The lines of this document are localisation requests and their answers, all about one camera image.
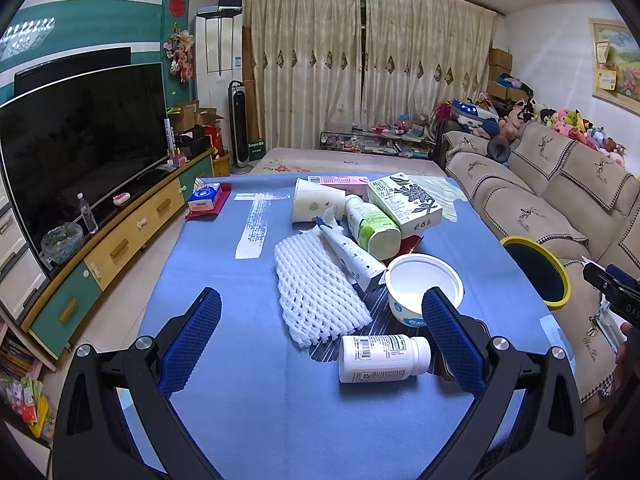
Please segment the tower fan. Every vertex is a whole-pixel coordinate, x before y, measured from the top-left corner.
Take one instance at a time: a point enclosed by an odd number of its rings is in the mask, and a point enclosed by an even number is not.
[[[229,83],[229,118],[231,143],[234,149],[235,174],[249,173],[254,167],[249,164],[249,137],[246,129],[246,109],[244,84],[241,81]]]

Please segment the red round wall decoration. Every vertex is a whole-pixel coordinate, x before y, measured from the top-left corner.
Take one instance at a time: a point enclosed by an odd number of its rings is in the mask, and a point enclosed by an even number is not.
[[[169,12],[174,18],[183,17],[185,10],[187,10],[187,3],[184,0],[169,0]]]

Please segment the pink box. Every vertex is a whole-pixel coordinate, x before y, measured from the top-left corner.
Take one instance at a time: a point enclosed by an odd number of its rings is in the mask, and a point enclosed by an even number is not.
[[[314,184],[343,189],[347,195],[357,195],[361,199],[367,199],[367,184],[369,179],[366,176],[308,176],[306,178]]]

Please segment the green cabinet door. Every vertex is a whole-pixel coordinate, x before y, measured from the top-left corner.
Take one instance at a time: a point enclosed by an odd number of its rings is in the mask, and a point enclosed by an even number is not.
[[[180,180],[180,186],[186,187],[185,190],[182,191],[182,196],[184,197],[184,203],[187,203],[193,194],[193,183],[196,181],[196,178],[204,178],[204,177],[213,177],[213,167],[211,165],[211,156],[206,156],[201,161],[196,163],[194,166],[189,168],[187,171],[178,175],[178,180]]]
[[[31,331],[49,350],[60,356],[101,293],[88,267],[81,262],[38,314]]]

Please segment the beige curtain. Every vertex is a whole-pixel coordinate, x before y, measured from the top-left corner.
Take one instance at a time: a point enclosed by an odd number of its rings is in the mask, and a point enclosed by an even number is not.
[[[360,0],[242,0],[267,149],[316,148],[360,117]]]
[[[362,121],[428,115],[481,91],[495,12],[463,0],[367,0]]]

